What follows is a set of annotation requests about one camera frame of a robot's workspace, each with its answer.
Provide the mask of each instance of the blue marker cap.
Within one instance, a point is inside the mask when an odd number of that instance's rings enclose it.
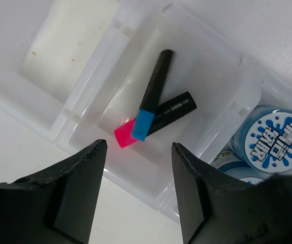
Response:
[[[132,137],[140,141],[145,141],[154,117],[154,113],[140,109],[136,117],[135,126],[132,130]]]

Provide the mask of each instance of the white surface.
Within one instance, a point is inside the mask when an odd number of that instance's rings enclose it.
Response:
[[[0,182],[46,168],[68,156],[0,111]],[[90,244],[182,244],[178,224],[103,178]]]

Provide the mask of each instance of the blue splash logo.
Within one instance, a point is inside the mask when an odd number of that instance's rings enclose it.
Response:
[[[281,124],[274,125],[271,119],[266,120],[267,127],[262,126],[262,120],[258,122],[258,134],[252,133],[251,137],[258,139],[256,144],[250,144],[250,155],[253,162],[262,162],[262,168],[268,169],[277,167],[276,161],[282,161],[284,166],[290,165],[289,160],[292,159],[292,117],[285,118],[283,126]]]

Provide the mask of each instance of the plastic bin compartment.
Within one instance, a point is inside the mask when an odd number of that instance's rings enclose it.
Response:
[[[175,21],[175,16],[185,18]],[[59,146],[80,149],[96,137],[107,139],[106,169],[112,175],[110,178],[134,195],[142,195],[142,200],[152,207],[160,208],[171,198],[170,195],[164,199],[173,179],[172,142],[182,142],[188,148],[199,150],[196,146],[200,141],[216,136],[223,141],[220,143],[223,147],[247,115],[240,115],[240,111],[245,109],[249,112],[255,106],[255,102],[248,105],[248,100],[239,101],[239,94],[252,92],[254,66],[242,53],[223,42],[179,5],[152,8],[135,29],[129,28],[128,33],[126,26],[130,26],[129,22],[120,26],[121,37],[104,50],[111,57],[109,61],[116,59],[116,63],[109,65],[107,58],[103,57],[100,62],[94,61],[99,66],[92,70],[87,65],[81,77],[89,79],[87,82],[80,80],[79,85],[85,82],[83,85],[88,88],[83,91],[84,99],[78,98],[74,106],[76,121],[70,122],[64,129],[73,130],[68,135],[68,145]],[[122,53],[112,48],[120,46],[118,42],[126,45]],[[156,59],[163,49],[174,50],[176,56],[162,102],[189,91],[198,109],[147,137],[145,142],[121,149],[113,131],[137,115]],[[100,83],[98,89],[93,86],[97,83]],[[240,118],[238,121],[235,122],[232,116],[219,120],[228,108]],[[235,131],[228,132],[230,135],[220,131],[228,122],[236,124]],[[220,148],[211,142],[208,144],[209,150],[214,150],[213,158]]]
[[[262,69],[262,67],[259,68],[257,72],[263,75],[263,82],[259,83],[260,89],[262,89],[261,96],[257,94],[260,99],[259,103],[292,109],[292,87],[279,77],[269,74],[265,69]],[[179,222],[175,192],[173,198],[161,212],[172,220]]]
[[[118,7],[116,0],[0,1],[0,108],[53,141],[64,103]]]

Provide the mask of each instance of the blue and white label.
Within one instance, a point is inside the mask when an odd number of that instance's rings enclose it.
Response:
[[[250,163],[266,173],[292,169],[292,114],[270,113],[249,129],[245,152]]]
[[[251,185],[257,185],[261,182],[263,182],[264,180],[259,179],[259,178],[254,178],[254,177],[246,177],[246,178],[241,178],[241,181],[244,181],[246,183],[249,183]]]

